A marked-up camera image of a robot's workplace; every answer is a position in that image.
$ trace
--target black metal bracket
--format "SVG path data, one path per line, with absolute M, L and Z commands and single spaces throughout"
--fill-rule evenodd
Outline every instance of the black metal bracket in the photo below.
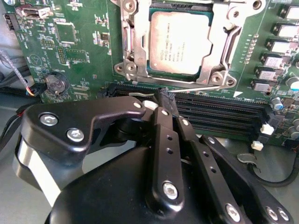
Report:
M 216 138 L 202 136 L 202 140 L 211 149 L 220 168 L 225 170 L 226 182 L 253 223 L 294 223 L 287 209 Z
M 34 105 L 25 111 L 16 155 L 44 193 L 45 177 L 38 179 L 34 160 L 57 189 L 49 222 L 66 220 L 66 213 L 70 216 L 67 220 L 74 223 L 77 219 L 73 216 L 80 214 L 101 220 L 104 213 L 90 211 L 101 203 L 109 204 L 105 209 L 119 211 L 119 198 L 103 196 L 117 189 L 124 206 L 138 207 L 140 217 L 126 209 L 127 221 L 105 217 L 106 223 L 131 223 L 136 218 L 147 223 L 185 223 L 186 217 L 214 224 L 294 223 L 290 213 L 214 137 L 203 136 L 199 142 L 191 123 L 178 116 L 173 95 L 160 91 L 154 100 L 159 103 L 154 111 L 134 97 Z M 42 119 L 44 115 L 52 117 L 49 123 Z M 137 147 L 81 176 L 82 160 L 92 143 L 94 152 L 127 140 L 135 140 Z M 190 159 L 187 168 L 181 162 L 184 156 Z M 118 179 L 107 187 L 111 178 Z M 74 203 L 80 203 L 80 210 Z
M 172 114 L 158 107 L 153 113 L 154 140 L 152 168 L 146 201 L 162 217 L 174 216 L 184 205 L 178 134 L 173 131 Z
M 21 135 L 29 146 L 56 161 L 71 165 L 84 159 L 94 129 L 104 130 L 122 118 L 141 118 L 145 111 L 142 103 L 134 97 L 34 105 L 23 115 Z M 57 124 L 43 124 L 40 121 L 43 115 L 54 116 Z M 67 137 L 68 130 L 72 128 L 82 132 L 84 137 L 81 141 Z

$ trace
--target capacitor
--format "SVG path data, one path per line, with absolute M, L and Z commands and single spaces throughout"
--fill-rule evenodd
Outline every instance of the capacitor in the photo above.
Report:
M 290 87 L 293 91 L 299 90 L 299 78 L 298 77 L 291 77 L 289 78 L 285 84 Z
M 299 131 L 299 119 L 295 119 L 295 120 L 293 121 L 293 125 L 294 125 L 295 129 L 296 129 L 297 131 Z
M 274 98 L 273 100 L 271 100 L 271 103 L 273 105 L 273 109 L 278 111 L 284 108 L 281 100 L 279 97 Z
M 288 132 L 290 133 L 292 139 L 299 138 L 299 132 L 296 130 L 294 126 L 289 127 Z

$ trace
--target black cable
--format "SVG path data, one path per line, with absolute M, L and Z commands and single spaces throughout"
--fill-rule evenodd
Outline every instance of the black cable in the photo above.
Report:
M 6 146 L 6 144 L 9 142 L 11 137 L 14 135 L 15 131 L 18 129 L 18 127 L 21 124 L 21 117 L 17 118 L 15 122 L 10 126 L 10 128 L 7 130 L 6 134 L 0 141 L 0 153 Z
M 2 131 L 2 134 L 0 135 L 0 142 L 1 140 L 3 139 L 5 133 L 7 132 L 8 128 L 10 127 L 10 125 L 14 122 L 14 120 L 16 120 L 18 118 L 18 115 L 14 115 L 12 116 L 8 121 L 7 123 L 5 124 L 5 127 Z
M 20 73 L 22 73 L 22 72 L 28 71 L 29 68 L 28 68 L 27 65 L 24 65 L 24 66 L 22 66 L 22 67 L 19 67 L 18 70 L 19 70 Z M 16 76 L 16 73 L 15 73 L 15 71 L 12 71 L 12 72 L 10 72 L 10 73 L 5 77 L 5 79 L 4 79 L 3 81 L 6 81 L 6 80 L 8 80 L 8 79 L 10 79 L 10 78 L 12 78 L 12 77 L 14 77 L 14 76 Z
M 31 73 L 30 73 L 29 70 L 26 70 L 26 71 L 21 72 L 21 75 L 22 75 L 23 77 L 28 77 L 28 76 L 31 75 Z M 12 83 L 14 83 L 14 82 L 16 82 L 16 81 L 18 81 L 18 80 L 19 80 L 19 78 L 17 77 L 17 75 L 11 76 L 11 77 L 8 78 L 8 79 L 5 78 L 2 82 L 0 82 L 0 88 L 2 88 L 2 87 L 7 87 L 7 86 L 9 86 L 10 84 L 12 84 Z
M 13 134 L 15 133 L 15 131 L 18 129 L 18 127 L 21 124 L 21 117 L 23 112 L 30 107 L 33 104 L 37 104 L 40 103 L 40 101 L 36 101 L 30 104 L 26 104 L 21 106 L 17 111 L 16 111 L 16 115 L 12 116 L 8 122 L 6 123 L 3 132 L 0 136 L 0 152 L 4 149 L 4 147 L 6 146 L 6 144 L 9 142 L 9 140 L 11 139 L 11 137 L 13 136 Z
M 3 81 L 5 79 L 5 76 L 2 72 L 0 72 L 0 82 Z
M 282 188 L 282 187 L 285 187 L 285 186 L 289 185 L 290 183 L 292 183 L 296 179 L 296 177 L 298 176 L 298 173 L 299 173 L 299 154 L 296 154 L 293 169 L 292 169 L 290 175 L 283 181 L 271 182 L 271 181 L 267 181 L 267 180 L 262 179 L 261 177 L 259 177 L 255 173 L 255 171 L 253 169 L 253 164 L 249 163 L 247 165 L 247 169 L 262 185 L 272 187 L 272 188 Z

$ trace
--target wire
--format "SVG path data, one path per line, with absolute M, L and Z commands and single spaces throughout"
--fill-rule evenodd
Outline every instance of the wire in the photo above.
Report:
M 21 124 L 21 118 L 23 116 L 23 113 L 25 110 L 30 107 L 31 105 L 34 105 L 36 103 L 40 103 L 40 101 L 36 101 L 30 104 L 26 104 L 21 106 L 14 116 L 12 116 L 6 123 L 2 134 L 0 136 L 0 152 L 4 149 L 6 144 L 9 142 L 15 131 L 18 129 L 18 127 Z
M 19 80 L 19 78 L 15 75 L 15 72 L 14 72 L 14 71 L 11 72 L 11 73 L 10 73 L 8 76 L 6 76 L 6 78 L 5 78 L 2 82 L 0 82 L 0 88 L 7 87 L 7 86 L 9 86 L 10 84 L 12 84 L 12 83 L 14 83 L 14 82 L 16 82 L 16 81 Z M 21 74 L 22 74 L 23 77 L 27 77 L 27 76 L 30 76 L 30 75 L 31 75 L 31 73 L 30 73 L 29 70 L 24 71 L 24 72 L 22 72 Z
M 29 88 L 29 87 L 27 87 L 27 88 L 26 88 L 26 90 L 27 90 L 27 92 L 29 93 L 29 95 L 31 95 L 31 96 L 33 96 L 33 97 L 34 97 L 34 94 L 31 92 L 31 90 L 30 90 L 30 88 Z
M 0 82 L 3 81 L 5 79 L 5 76 L 2 72 L 0 72 Z
M 6 146 L 6 144 L 9 142 L 15 131 L 18 129 L 18 127 L 21 124 L 21 117 L 18 117 L 15 122 L 10 126 L 10 128 L 6 131 L 6 134 L 3 136 L 3 138 L 0 141 L 0 153 Z
M 128 95 L 132 96 L 132 97 L 151 97 L 154 94 L 153 93 L 146 94 L 146 93 L 141 93 L 141 92 L 129 92 Z
M 198 87 L 193 89 L 182 89 L 182 90 L 170 90 L 169 92 L 192 92 L 192 91 L 200 91 L 200 90 L 214 90 L 219 89 L 220 86 L 209 86 L 209 87 Z M 151 97 L 153 93 L 141 93 L 141 92 L 130 92 L 128 94 L 132 97 Z
M 15 74 L 18 76 L 18 78 L 23 83 L 23 85 L 26 87 L 27 92 L 31 96 L 34 95 L 30 91 L 29 86 L 28 86 L 26 80 L 23 78 L 23 76 L 21 75 L 21 73 L 19 72 L 19 70 L 14 66 L 14 63 L 9 59 L 8 55 L 6 54 L 6 52 L 4 50 L 0 50 L 0 55 L 6 60 L 6 62 L 10 65 L 10 67 L 15 71 Z
M 290 175 L 283 181 L 271 182 L 271 181 L 262 179 L 255 173 L 255 171 L 253 169 L 253 164 L 249 163 L 247 165 L 247 169 L 262 185 L 272 187 L 272 188 L 282 188 L 282 187 L 285 187 L 285 186 L 289 185 L 290 183 L 292 183 L 298 176 L 298 174 L 299 174 L 299 154 L 296 154 L 293 169 L 292 169 Z
M 198 87 L 192 89 L 182 89 L 182 90 L 170 90 L 169 92 L 192 92 L 192 91 L 200 91 L 200 90 L 214 90 L 219 89 L 220 86 L 209 86 L 209 87 Z
M 25 65 L 25 66 L 19 67 L 18 70 L 19 70 L 19 72 L 22 74 L 23 72 L 29 71 L 29 68 L 28 68 L 28 66 Z M 13 77 L 17 77 L 14 71 L 10 72 L 10 73 L 4 78 L 3 81 L 7 81 L 7 80 L 9 80 L 9 79 L 11 79 L 11 78 L 13 78 Z
M 14 122 L 14 120 L 16 120 L 19 116 L 16 114 L 14 116 L 12 116 L 8 121 L 7 123 L 5 124 L 4 126 L 4 129 L 2 131 L 2 134 L 0 135 L 0 142 L 1 140 L 3 139 L 5 133 L 7 132 L 8 128 L 10 127 L 10 125 Z

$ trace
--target screw hole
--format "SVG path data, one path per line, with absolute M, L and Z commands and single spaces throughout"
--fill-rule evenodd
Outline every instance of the screw hole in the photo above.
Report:
M 173 154 L 173 150 L 171 148 L 167 148 L 166 151 L 168 152 L 168 154 Z
M 252 4 L 254 10 L 258 10 L 261 6 L 262 6 L 262 2 L 260 0 L 257 0 Z
M 238 16 L 239 16 L 239 12 L 238 12 L 238 11 L 235 11 L 235 12 L 234 12 L 234 17 L 237 18 Z
M 118 72 L 121 72 L 121 71 L 122 71 L 122 67 L 121 67 L 121 66 L 117 66 L 116 70 L 117 70 Z
M 209 154 L 207 152 L 203 152 L 203 154 L 205 155 L 205 157 L 209 157 Z
M 211 171 L 212 171 L 213 173 L 216 173 L 216 172 L 217 172 L 213 167 L 210 167 L 210 169 L 211 169 Z
M 228 80 L 227 85 L 232 86 L 234 83 L 235 83 L 234 80 L 230 79 L 230 80 Z

